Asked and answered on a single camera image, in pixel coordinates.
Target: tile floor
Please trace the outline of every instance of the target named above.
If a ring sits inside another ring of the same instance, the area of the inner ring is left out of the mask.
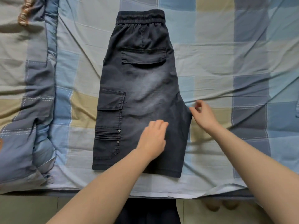
[[[0,224],[45,224],[68,197],[0,196]],[[241,202],[233,211],[209,211],[201,200],[177,200],[182,224],[272,224],[255,203]]]

